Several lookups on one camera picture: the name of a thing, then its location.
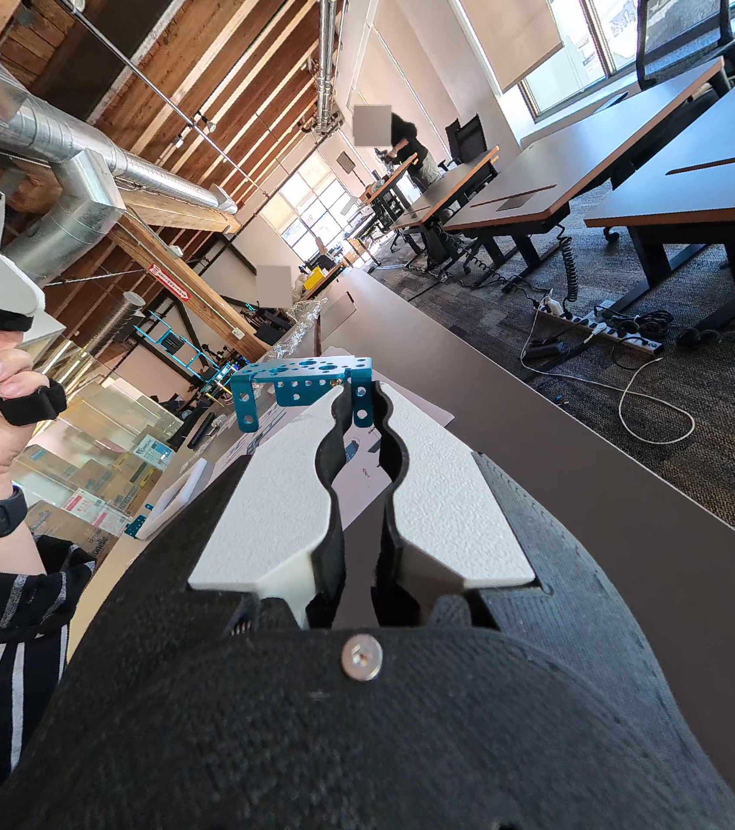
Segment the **silver ceiling pipes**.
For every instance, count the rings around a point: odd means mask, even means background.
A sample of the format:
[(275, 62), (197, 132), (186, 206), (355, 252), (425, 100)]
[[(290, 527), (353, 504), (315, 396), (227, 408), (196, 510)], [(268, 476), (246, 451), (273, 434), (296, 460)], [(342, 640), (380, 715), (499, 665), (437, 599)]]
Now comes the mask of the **silver ceiling pipes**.
[(347, 1), (318, 1), (319, 5), (319, 59), (315, 72), (317, 109), (312, 131), (323, 139), (334, 129), (334, 83), (337, 69), (337, 49), (342, 19)]

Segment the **white instruction sheet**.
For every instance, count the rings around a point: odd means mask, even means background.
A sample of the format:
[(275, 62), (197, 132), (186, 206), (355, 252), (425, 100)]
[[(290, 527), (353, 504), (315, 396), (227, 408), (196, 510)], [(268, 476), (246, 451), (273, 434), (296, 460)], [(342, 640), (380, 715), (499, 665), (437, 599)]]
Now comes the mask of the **white instruction sheet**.
[[(228, 467), (239, 457), (253, 454), (256, 449), (282, 431), (304, 411), (304, 407), (283, 408), (273, 404), (259, 417), (256, 433), (243, 433), (221, 458)], [(352, 426), (345, 433), (345, 467), (337, 474), (333, 489), (339, 498), (342, 527), (352, 522), (380, 496), (390, 484), (390, 478), (379, 464), (381, 436), (374, 427)]]

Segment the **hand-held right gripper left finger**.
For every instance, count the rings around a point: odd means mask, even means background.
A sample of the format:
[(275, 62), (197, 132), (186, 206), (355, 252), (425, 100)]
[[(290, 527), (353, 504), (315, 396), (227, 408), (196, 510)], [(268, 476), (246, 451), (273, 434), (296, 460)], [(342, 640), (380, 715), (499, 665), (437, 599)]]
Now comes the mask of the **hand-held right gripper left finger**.
[(330, 628), (346, 579), (339, 498), (348, 389), (331, 388), (251, 456), (188, 578), (196, 590), (277, 598)]

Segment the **dark brown desk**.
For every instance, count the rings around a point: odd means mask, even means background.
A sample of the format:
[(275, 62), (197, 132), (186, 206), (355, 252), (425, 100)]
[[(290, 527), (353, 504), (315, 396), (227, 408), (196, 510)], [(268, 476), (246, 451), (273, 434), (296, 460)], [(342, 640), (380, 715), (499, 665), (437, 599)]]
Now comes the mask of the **dark brown desk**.
[(622, 595), (470, 448), (535, 580), (378, 594), (389, 484), (342, 528), (330, 628), (189, 587), (255, 452), (233, 462), (94, 616), (70, 663), (73, 755), (26, 827), (735, 828), (735, 793)]
[[(725, 248), (735, 285), (735, 88), (667, 144), (584, 218), (587, 227), (626, 227), (649, 282), (673, 270), (665, 244)], [(680, 336), (719, 329), (735, 299)]]
[(617, 188), (731, 86), (723, 57), (666, 80), (632, 98), (531, 144), (445, 225), (486, 248), (493, 265), (497, 237), (510, 236), (526, 262), (526, 277), (557, 246), (539, 255), (532, 237), (550, 233), (570, 212), (570, 202), (607, 180)]
[(470, 201), (473, 191), (484, 188), (497, 175), (494, 164), (498, 158), (499, 147), (495, 146), (449, 170), (394, 222), (394, 231), (419, 233), (425, 248), (425, 268), (413, 267), (415, 255), (405, 266), (408, 271), (430, 274), (434, 267), (457, 262), (461, 246), (448, 236), (445, 225)]

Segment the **clear acrylic enclosure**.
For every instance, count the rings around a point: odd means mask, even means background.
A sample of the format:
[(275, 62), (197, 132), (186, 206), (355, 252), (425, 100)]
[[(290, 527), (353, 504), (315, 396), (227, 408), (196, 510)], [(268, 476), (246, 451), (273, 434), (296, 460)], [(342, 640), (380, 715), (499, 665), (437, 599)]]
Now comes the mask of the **clear acrylic enclosure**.
[(31, 345), (34, 368), (60, 383), (66, 409), (52, 425), (60, 424), (91, 438), (111, 451), (130, 451), (146, 436), (158, 441), (172, 437), (183, 422), (160, 402), (122, 379), (104, 362), (103, 354), (114, 347), (91, 349), (63, 336), (45, 344)]

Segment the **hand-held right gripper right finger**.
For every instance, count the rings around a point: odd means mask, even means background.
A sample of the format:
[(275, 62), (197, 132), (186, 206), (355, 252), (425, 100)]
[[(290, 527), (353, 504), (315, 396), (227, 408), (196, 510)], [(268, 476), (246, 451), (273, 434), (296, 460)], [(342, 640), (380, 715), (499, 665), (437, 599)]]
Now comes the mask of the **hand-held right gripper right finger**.
[(535, 572), (478, 453), (386, 382), (373, 385), (379, 464), (390, 479), (375, 589), (416, 603), (531, 584)]

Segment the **beige roller blind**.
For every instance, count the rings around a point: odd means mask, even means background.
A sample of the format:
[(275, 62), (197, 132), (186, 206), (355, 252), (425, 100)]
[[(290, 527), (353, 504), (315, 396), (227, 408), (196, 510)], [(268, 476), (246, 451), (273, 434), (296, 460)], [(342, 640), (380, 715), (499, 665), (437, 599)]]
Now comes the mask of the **beige roller blind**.
[(462, 1), (501, 92), (563, 48), (549, 1)]

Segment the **white power strip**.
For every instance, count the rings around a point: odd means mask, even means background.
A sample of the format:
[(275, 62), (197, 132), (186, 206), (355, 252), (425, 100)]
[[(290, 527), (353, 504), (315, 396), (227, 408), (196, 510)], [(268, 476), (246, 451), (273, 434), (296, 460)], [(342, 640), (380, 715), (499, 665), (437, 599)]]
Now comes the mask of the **white power strip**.
[(627, 314), (615, 310), (608, 300), (593, 306), (585, 316), (565, 310), (562, 303), (550, 298), (541, 300), (537, 311), (539, 318), (560, 321), (566, 330), (578, 333), (583, 344), (602, 337), (616, 345), (637, 348), (652, 355), (663, 351), (664, 339), (673, 321), (669, 313), (660, 310)]

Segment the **silver air duct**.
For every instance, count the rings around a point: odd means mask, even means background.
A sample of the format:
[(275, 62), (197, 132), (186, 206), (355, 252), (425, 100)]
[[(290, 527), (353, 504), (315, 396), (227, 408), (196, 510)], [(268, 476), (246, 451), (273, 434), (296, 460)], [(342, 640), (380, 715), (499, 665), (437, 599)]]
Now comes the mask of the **silver air duct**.
[(161, 195), (229, 215), (226, 192), (204, 189), (116, 145), (107, 135), (32, 96), (0, 64), (0, 153), (46, 163), (61, 195), (3, 255), (43, 286), (94, 248), (118, 223), (126, 204), (119, 179)]

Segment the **blue metal bracket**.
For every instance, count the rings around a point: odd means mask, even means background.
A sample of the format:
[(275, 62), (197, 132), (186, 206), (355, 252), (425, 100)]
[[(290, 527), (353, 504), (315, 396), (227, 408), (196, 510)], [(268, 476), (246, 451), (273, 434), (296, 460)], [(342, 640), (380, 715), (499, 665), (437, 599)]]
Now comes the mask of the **blue metal bracket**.
[(255, 386), (272, 385), (282, 408), (309, 407), (333, 386), (350, 387), (352, 419), (360, 428), (373, 425), (373, 362), (371, 358), (334, 356), (249, 364), (230, 377), (230, 393), (239, 429), (259, 430)]

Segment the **blue metal frame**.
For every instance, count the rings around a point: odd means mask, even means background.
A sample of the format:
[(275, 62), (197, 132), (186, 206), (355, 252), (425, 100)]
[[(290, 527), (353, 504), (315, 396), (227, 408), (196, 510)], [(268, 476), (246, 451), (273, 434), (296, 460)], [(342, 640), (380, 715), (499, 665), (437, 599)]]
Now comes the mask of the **blue metal frame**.
[(248, 365), (247, 359), (231, 348), (214, 351), (197, 345), (153, 311), (134, 320), (131, 335), (197, 390), (217, 390), (222, 395), (229, 391), (229, 378)]

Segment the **red wall sign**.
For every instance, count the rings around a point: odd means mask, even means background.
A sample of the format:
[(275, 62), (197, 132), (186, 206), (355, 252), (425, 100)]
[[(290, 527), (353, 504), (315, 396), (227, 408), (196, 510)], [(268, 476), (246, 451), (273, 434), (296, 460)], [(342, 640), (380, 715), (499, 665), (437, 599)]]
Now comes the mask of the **red wall sign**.
[(147, 269), (147, 274), (151, 275), (156, 281), (161, 283), (166, 290), (168, 290), (174, 297), (183, 303), (191, 301), (192, 295), (187, 290), (185, 285), (181, 285), (171, 275), (167, 274), (165, 270), (157, 264), (152, 264)]

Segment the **clear plastic bag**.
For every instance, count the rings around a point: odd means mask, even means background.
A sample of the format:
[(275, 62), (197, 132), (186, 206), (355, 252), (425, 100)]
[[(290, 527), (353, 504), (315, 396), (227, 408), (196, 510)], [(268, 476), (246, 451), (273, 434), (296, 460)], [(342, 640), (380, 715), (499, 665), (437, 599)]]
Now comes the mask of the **clear plastic bag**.
[(301, 300), (288, 310), (293, 325), (280, 335), (262, 360), (277, 361), (288, 358), (318, 358), (321, 356), (321, 319), (327, 298)]

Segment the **black mesh office chair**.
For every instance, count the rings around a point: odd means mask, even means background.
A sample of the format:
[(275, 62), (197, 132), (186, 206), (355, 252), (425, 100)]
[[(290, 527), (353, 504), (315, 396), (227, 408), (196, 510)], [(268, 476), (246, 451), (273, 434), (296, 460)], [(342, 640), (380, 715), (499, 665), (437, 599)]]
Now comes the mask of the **black mesh office chair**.
[(640, 1), (636, 25), (636, 77), (640, 91), (721, 57), (713, 82), (735, 81), (735, 35), (729, 1)]

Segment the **white foam block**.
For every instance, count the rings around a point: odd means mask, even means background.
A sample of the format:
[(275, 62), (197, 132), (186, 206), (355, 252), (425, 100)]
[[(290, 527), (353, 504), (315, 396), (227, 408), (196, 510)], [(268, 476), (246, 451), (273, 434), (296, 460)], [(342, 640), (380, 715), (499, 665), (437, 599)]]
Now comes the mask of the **white foam block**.
[(165, 527), (186, 506), (193, 501), (200, 489), (206, 485), (213, 472), (215, 464), (206, 459), (192, 462), (185, 472), (182, 472), (157, 499), (153, 509), (149, 512), (137, 539), (149, 541)]

